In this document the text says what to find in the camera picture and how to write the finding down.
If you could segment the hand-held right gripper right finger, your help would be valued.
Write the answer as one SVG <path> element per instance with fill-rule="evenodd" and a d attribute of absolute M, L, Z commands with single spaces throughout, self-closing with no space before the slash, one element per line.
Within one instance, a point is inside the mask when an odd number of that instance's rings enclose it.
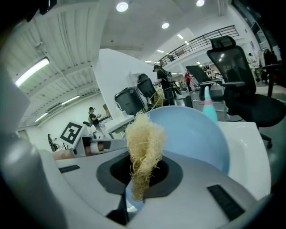
<path fill-rule="evenodd" d="M 259 212 L 270 193 L 270 178 L 246 171 L 222 173 L 201 160 L 165 156 L 165 180 L 145 193 L 130 229 L 241 229 Z"/>

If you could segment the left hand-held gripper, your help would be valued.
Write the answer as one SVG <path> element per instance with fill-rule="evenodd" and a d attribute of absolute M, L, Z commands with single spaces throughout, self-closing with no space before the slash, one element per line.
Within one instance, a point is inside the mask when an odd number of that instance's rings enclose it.
<path fill-rule="evenodd" d="M 59 157 L 89 157 L 127 148 L 126 139 L 110 141 L 95 138 L 85 125 L 69 122 L 62 131 L 59 140 L 64 149 L 59 150 Z"/>

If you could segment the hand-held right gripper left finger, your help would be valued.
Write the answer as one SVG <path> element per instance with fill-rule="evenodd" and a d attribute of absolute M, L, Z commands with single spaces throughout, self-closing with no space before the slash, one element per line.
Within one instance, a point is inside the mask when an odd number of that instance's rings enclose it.
<path fill-rule="evenodd" d="M 65 216 L 128 215 L 125 196 L 107 192 L 97 179 L 102 163 L 125 152 L 123 148 L 91 157 L 55 160 L 51 153 L 40 151 L 46 178 Z"/>

